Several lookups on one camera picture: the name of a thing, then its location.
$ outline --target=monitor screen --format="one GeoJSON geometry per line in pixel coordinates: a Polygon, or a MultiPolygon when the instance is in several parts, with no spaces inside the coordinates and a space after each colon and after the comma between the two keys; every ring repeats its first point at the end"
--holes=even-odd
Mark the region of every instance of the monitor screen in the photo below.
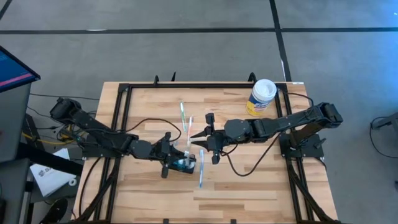
{"type": "Polygon", "coordinates": [[[8,51],[0,48],[0,92],[33,82],[39,78],[35,72],[8,51]]]}

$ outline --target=butcher block tabletop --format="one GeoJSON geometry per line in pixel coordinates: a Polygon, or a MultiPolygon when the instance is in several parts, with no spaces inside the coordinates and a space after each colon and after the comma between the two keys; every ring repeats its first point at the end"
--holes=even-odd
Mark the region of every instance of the butcher block tabletop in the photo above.
{"type": "MultiPolygon", "coordinates": [[[[118,82],[104,83],[96,119],[111,126],[118,82]]],[[[303,83],[286,83],[289,92],[307,95],[303,83]]],[[[176,146],[186,150],[187,134],[182,128],[180,102],[184,102],[187,121],[193,116],[192,134],[206,127],[205,115],[214,113],[215,129],[223,129],[228,119],[253,118],[246,112],[250,88],[134,88],[127,119],[127,129],[145,118],[162,118],[173,122],[182,130],[176,146]]],[[[283,95],[280,94],[282,111],[285,114],[283,95]]],[[[309,107],[308,100],[289,95],[293,113],[309,107]]],[[[121,117],[126,96],[122,98],[118,119],[121,117]]],[[[275,102],[265,110],[264,118],[277,118],[275,102]]],[[[178,132],[161,121],[146,121],[131,131],[142,140],[156,142],[165,132],[172,138],[178,132]]],[[[274,138],[263,144],[242,144],[230,154],[239,173],[249,172],[274,138]]],[[[234,146],[225,147],[229,151],[234,146]]],[[[192,145],[191,153],[200,162],[200,147],[192,145]]],[[[295,223],[294,208],[289,187],[285,159],[280,154],[278,141],[271,147],[256,171],[247,177],[237,176],[226,157],[218,165],[211,164],[211,152],[205,151],[203,187],[199,188],[200,164],[193,174],[169,171],[167,179],[160,177],[162,166],[156,161],[138,160],[132,156],[121,159],[118,185],[114,199],[112,223],[295,223]]],[[[74,213],[78,214],[80,192],[90,167],[96,158],[85,161],[74,213]]],[[[90,204],[100,184],[103,161],[93,169],[83,195],[83,210],[90,204]]],[[[308,189],[319,206],[333,219],[337,219],[324,166],[313,158],[303,160],[308,189]]],[[[307,219],[305,205],[297,189],[303,219],[307,219]]],[[[105,218],[108,193],[104,196],[101,219],[105,218]]]]}

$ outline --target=white container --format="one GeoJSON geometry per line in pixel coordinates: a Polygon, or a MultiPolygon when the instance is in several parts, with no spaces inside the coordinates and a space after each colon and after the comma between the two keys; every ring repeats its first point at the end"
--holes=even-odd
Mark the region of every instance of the white container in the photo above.
{"type": "Polygon", "coordinates": [[[253,91],[246,103],[246,110],[250,115],[260,116],[274,99],[275,94],[276,85],[273,81],[268,79],[258,80],[254,84],[253,91]]]}

